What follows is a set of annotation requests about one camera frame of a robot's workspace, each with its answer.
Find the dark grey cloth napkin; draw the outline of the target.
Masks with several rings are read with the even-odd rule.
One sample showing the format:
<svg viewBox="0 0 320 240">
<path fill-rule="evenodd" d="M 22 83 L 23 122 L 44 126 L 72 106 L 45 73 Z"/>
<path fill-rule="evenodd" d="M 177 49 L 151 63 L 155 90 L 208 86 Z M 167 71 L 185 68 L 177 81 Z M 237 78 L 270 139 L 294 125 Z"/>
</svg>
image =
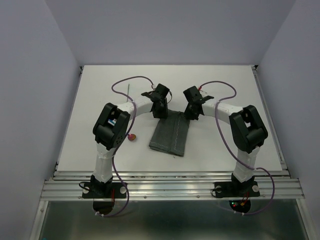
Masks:
<svg viewBox="0 0 320 240">
<path fill-rule="evenodd" d="M 168 110 L 167 118 L 161 118 L 149 142 L 149 148 L 158 152 L 183 157 L 190 121 L 181 111 Z"/>
</svg>

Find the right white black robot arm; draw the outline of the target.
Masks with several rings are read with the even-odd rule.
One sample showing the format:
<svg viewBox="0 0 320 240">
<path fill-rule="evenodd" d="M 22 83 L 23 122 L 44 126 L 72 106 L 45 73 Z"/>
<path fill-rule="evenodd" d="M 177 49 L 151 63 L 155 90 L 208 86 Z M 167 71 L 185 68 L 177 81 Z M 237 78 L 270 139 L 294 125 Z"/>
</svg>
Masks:
<svg viewBox="0 0 320 240">
<path fill-rule="evenodd" d="M 232 139 L 237 147 L 237 154 L 227 150 L 236 160 L 235 169 L 231 175 L 230 189 L 235 195 L 242 195 L 254 182 L 255 162 L 260 150 L 268 137 L 268 131 L 263 120 L 253 105 L 235 106 L 216 100 L 213 96 L 201 93 L 192 86 L 183 92 L 187 107 L 184 116 L 188 120 L 198 120 L 199 115 L 215 118 L 219 134 L 223 143 L 227 141 L 223 136 L 219 121 L 229 124 Z"/>
</svg>

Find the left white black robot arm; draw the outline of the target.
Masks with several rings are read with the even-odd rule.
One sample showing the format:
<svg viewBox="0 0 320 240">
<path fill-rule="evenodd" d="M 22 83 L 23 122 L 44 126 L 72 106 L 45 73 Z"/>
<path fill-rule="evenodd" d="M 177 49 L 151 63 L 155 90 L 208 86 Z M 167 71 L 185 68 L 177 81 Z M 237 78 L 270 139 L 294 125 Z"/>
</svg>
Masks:
<svg viewBox="0 0 320 240">
<path fill-rule="evenodd" d="M 119 105 L 107 103 L 103 107 L 92 130 L 97 156 L 95 169 L 90 177 L 90 185 L 86 188 L 88 191 L 100 197 L 106 197 L 111 193 L 112 158 L 130 130 L 129 122 L 133 123 L 136 117 L 147 113 L 152 113 L 155 119 L 167 118 L 169 92 L 166 86 L 159 83 L 154 90 L 142 93 L 136 100 Z"/>
</svg>

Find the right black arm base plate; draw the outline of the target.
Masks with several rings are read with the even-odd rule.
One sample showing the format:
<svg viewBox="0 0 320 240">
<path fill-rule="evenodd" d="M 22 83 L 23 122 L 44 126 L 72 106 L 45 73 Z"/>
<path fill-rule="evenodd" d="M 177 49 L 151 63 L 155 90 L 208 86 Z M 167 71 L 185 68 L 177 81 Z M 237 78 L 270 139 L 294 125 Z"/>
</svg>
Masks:
<svg viewBox="0 0 320 240">
<path fill-rule="evenodd" d="M 211 195 L 215 198 L 242 198 L 246 197 L 259 197 L 259 189 L 254 190 L 253 187 L 258 186 L 257 182 L 245 184 L 245 183 L 235 183 L 232 181 L 219 181 L 214 182 L 214 188 L 211 190 Z"/>
</svg>

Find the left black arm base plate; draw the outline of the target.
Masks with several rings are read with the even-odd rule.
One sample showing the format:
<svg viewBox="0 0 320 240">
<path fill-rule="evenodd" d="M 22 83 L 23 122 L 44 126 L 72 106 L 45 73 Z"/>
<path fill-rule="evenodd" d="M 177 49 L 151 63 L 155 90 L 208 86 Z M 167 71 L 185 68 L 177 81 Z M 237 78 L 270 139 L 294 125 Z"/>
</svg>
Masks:
<svg viewBox="0 0 320 240">
<path fill-rule="evenodd" d="M 106 186 L 95 186 L 88 181 L 79 183 L 83 199 L 125 199 L 127 190 L 121 182 L 112 182 Z"/>
</svg>

